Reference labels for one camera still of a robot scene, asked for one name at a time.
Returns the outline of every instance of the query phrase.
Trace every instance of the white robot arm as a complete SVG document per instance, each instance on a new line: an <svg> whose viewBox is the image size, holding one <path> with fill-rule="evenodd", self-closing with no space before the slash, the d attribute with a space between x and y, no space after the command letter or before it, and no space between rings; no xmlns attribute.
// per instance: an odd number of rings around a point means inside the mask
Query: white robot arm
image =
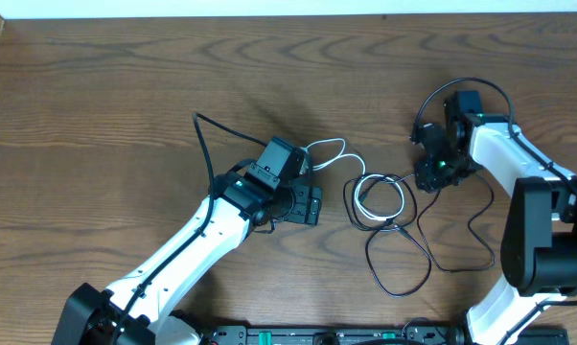
<svg viewBox="0 0 577 345"><path fill-rule="evenodd" d="M460 81L495 88L508 101L510 116L485 114L476 91L459 91L445 100L446 129L417 126L428 100ZM432 96L411 137L427 151L415 166L417 187L431 193L484 168L512 198L500 250L504 274L465 322L467 344L512 344L544 309L577 294L577 178L524 138L509 99L489 81L454 80ZM574 229L553 234L553 220Z"/></svg>
<svg viewBox="0 0 577 345"><path fill-rule="evenodd" d="M108 334L120 345L198 344L200 334L171 316L173 308L255 226L318 223L322 190L307 185L311 166L306 151L273 137L259 160L217 176L191 220L143 264L103 292L79 287L65 304L52 344L105 343Z"/></svg>
<svg viewBox="0 0 577 345"><path fill-rule="evenodd" d="M514 131L532 151L543 160L550 161L522 136L519 126L514 125ZM510 137L505 123L491 123L476 127L470 142L470 157L475 163L488 170L510 197L512 197L516 181L520 178L541 177L547 181L559 181L559 177L545 170L534 157ZM567 169L557 169L568 179L574 175ZM559 220L560 216L552 214L551 217L552 220ZM507 332L512 330L537 304L547 300L563 301L565 299L566 296L559 292L535 293L532 296L522 297L517 288L512 287L502 275L484 300L468 311L467 326L470 338L477 344L497 345ZM541 311L538 311L527 322L524 322L516 332L509 336L506 343L517 342L520 332L540 313Z"/></svg>
<svg viewBox="0 0 577 345"><path fill-rule="evenodd" d="M128 275L107 286L106 289L114 293L111 303L125 309L133 291L148 274L194 234L205 219L208 204L209 196L201 202L193 218L156 253ZM157 343L160 343L159 331L186 292L216 261L242 243L250 228L250 219L244 219L240 213L241 210L227 200L217 198L210 223L205 228L205 237L197 237L173 259L131 308L129 314L133 318L140 315L148 318L148 328L157 334Z"/></svg>

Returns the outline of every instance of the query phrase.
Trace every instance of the white cable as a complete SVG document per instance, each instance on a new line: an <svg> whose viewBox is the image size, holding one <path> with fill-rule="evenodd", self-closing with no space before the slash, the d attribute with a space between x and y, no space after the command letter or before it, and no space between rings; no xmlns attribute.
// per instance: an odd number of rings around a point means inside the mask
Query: white cable
<svg viewBox="0 0 577 345"><path fill-rule="evenodd" d="M388 183L389 185L394 185L393 187L395 187L395 189L397 190L397 192L400 195L400 199L402 200L402 206L399 208L399 210L393 214L393 215L388 215L388 216L378 216L375 215L374 213L372 213L369 209L367 209L367 207L363 206L361 204L361 201L358 199L358 195L359 192L361 190L361 185L363 184L363 182L365 182L365 180L370 179L370 178L383 178L385 179L384 183ZM368 217L371 220L376 220L376 221L387 221L390 218L394 218L398 215L400 215L403 211L404 211L404 206L405 206L405 198L404 198L404 190L402 189L402 186L399 184L399 182L396 182L395 179L391 178L391 177L385 177L382 174L379 173L372 173L369 174L367 176L362 177L358 182L357 182L357 186L355 187L355 204L357 205L357 208L363 213L364 216Z"/></svg>
<svg viewBox="0 0 577 345"><path fill-rule="evenodd" d="M312 169L314 171L319 171L321 169L325 169L325 168L329 167L331 164L333 164L334 161L341 159L341 158L344 158L344 157L354 157L354 158L358 159L361 162L361 165L363 167L363 173L362 173L363 176L361 177L361 179L358 182L356 182L357 186L355 187L355 204L357 205L357 208L363 213L364 216L366 216L367 218L369 218L371 220L375 220L375 221L387 221L390 218L394 218L394 217L398 216L404 210L404 205L405 205L404 191L402 189L402 186L395 179L393 179L391 177L384 177L384 175L381 175L379 173L373 173L370 175L365 175L365 172L367 171L365 169L365 161L363 161L363 159L361 157L359 157L357 154L344 153L344 150L346 150L346 141L343 138L319 140L319 141L316 141L316 142L313 142L313 143L307 145L306 147L304 147L302 149L304 149L306 152L309 152L309 148L311 148L314 145L323 144L323 143L331 143L331 142L336 142L336 141L342 142L342 149L339 151L337 156L328 160L327 162L313 166ZM363 206L361 204L360 200L358 199L358 194L360 192L361 185L363 184L363 182L365 182L365 180L367 180L369 178L377 178L377 177L379 177L379 178L384 177L384 179L385 179L384 183L391 185L393 188L395 188L397 190L397 192L400 195L400 199L402 200L402 206L393 215L389 215L389 216L375 215L372 211L367 209L367 207Z"/></svg>
<svg viewBox="0 0 577 345"><path fill-rule="evenodd" d="M316 172L319 171L321 169L325 169L327 167L329 167L331 164L334 163L334 161L344 158L344 157L354 157L356 159L358 159L361 162L361 165L363 166L363 174L365 174L366 169L365 169L365 162L363 161L363 159L361 157L359 157L358 155L354 154L354 153L344 153L344 150L346 150L346 141L343 138L333 138L333 139L325 139L325 140L319 140L316 142L313 142L309 145L307 145L306 147L304 147L303 149L308 152L308 149L311 148L314 145L318 145L318 144L323 144L323 143L331 143L331 142L335 142L335 141L341 141L342 142L342 149L340 150L340 152L337 154L337 156L335 156L334 158L328 160L327 162L321 163L321 164L317 164L315 166L312 167L312 169Z"/></svg>

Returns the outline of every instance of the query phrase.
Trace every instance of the black bracket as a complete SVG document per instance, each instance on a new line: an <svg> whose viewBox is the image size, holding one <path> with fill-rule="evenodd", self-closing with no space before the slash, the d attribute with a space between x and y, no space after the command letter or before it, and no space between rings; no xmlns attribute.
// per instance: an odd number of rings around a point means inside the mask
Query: black bracket
<svg viewBox="0 0 577 345"><path fill-rule="evenodd" d="M446 127L419 126L414 138L426 156L414 166L418 189L433 193L463 179L482 167L470 157L473 129L489 123L507 123L501 114L485 114L477 91L457 91L444 100Z"/></svg>
<svg viewBox="0 0 577 345"><path fill-rule="evenodd" d="M109 302L110 296L87 283L78 287L65 302L52 345L99 344L99 339L105 336L104 327L99 327L98 323L118 314L118 309ZM153 345L155 335L147 326L129 316L118 345Z"/></svg>
<svg viewBox="0 0 577 345"><path fill-rule="evenodd" d="M278 217L278 220L298 224L318 224L323 190L318 187L297 185L293 186L290 191L294 197L294 203L290 211Z"/></svg>
<svg viewBox="0 0 577 345"><path fill-rule="evenodd" d="M570 183L577 185L577 178ZM553 233L551 216L573 223ZM577 295L577 200L559 181L519 178L501 242L501 267L521 296L538 292Z"/></svg>

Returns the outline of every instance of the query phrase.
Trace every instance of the wood grain surface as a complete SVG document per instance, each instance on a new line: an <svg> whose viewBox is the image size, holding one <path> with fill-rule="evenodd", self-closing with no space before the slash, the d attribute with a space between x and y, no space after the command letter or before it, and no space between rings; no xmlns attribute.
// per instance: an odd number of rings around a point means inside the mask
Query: wood grain surface
<svg viewBox="0 0 577 345"><path fill-rule="evenodd" d="M577 14L373 15L10 21L0 43L0 344L49 343L81 283L104 288L143 262L206 196L190 120L199 111L236 130L305 145L345 137L368 171L411 173L407 135L423 99L450 79L490 79L512 96L527 137L577 173ZM469 84L462 88L476 87ZM479 87L486 109L502 99ZM438 99L428 120L441 121ZM216 173L261 149L202 125ZM337 146L313 151L322 161ZM404 299L367 268L367 234L351 227L343 182L357 162L316 175L320 225L282 224L221 259L180 307L209 321L375 326L415 316L457 320L500 274L444 274ZM474 228L498 250L509 198ZM418 193L420 207L431 195ZM372 207L392 210L380 188ZM445 265L486 261L468 236L487 202L475 178L447 188L425 216ZM398 235L373 260L387 286L410 288L427 262ZM577 308L540 323L565 325Z"/></svg>

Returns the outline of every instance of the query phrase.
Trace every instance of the white wall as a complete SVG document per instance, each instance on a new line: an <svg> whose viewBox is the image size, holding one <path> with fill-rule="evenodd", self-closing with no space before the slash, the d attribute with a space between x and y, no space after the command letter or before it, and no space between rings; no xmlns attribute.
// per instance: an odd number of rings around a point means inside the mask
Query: white wall
<svg viewBox="0 0 577 345"><path fill-rule="evenodd" d="M577 0L0 0L6 19L577 12Z"/></svg>

